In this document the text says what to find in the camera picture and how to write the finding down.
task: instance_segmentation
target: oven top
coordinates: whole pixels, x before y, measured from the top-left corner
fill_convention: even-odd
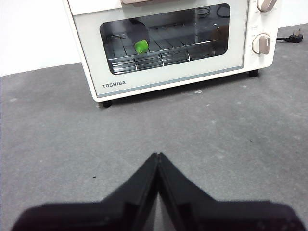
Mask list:
[[[68,0],[68,2],[73,15],[122,8],[121,0]]]

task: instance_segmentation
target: green object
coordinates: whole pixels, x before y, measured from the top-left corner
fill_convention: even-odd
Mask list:
[[[139,42],[136,42],[134,47],[138,54],[142,54],[147,52],[147,50],[149,49],[149,44],[146,40],[141,40]]]

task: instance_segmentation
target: power cord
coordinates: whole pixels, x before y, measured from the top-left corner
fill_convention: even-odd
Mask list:
[[[211,14],[211,7],[199,7],[197,11],[198,18],[206,18]]]
[[[298,31],[294,31],[293,34],[290,35],[290,37],[288,38],[278,37],[277,40],[291,42],[291,43],[300,43],[303,41],[303,37],[304,37],[304,35],[302,35],[300,32],[301,32],[301,29],[299,29]]]
[[[230,15],[221,15],[219,14],[219,11],[220,9],[224,6],[224,4],[220,5],[218,8],[217,8],[217,11],[216,11],[216,15],[219,17],[219,18],[230,18]]]

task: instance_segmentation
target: gray floor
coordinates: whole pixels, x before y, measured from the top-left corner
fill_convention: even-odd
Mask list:
[[[273,65],[258,78],[161,90],[115,100],[109,109],[92,100],[80,64],[2,77],[1,230],[30,206],[101,200],[154,151],[218,200],[287,203],[307,225],[302,27],[306,40],[277,42]]]

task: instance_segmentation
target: white toaster oven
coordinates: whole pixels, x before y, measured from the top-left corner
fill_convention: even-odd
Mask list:
[[[273,61],[281,0],[64,0],[93,99],[241,72]]]

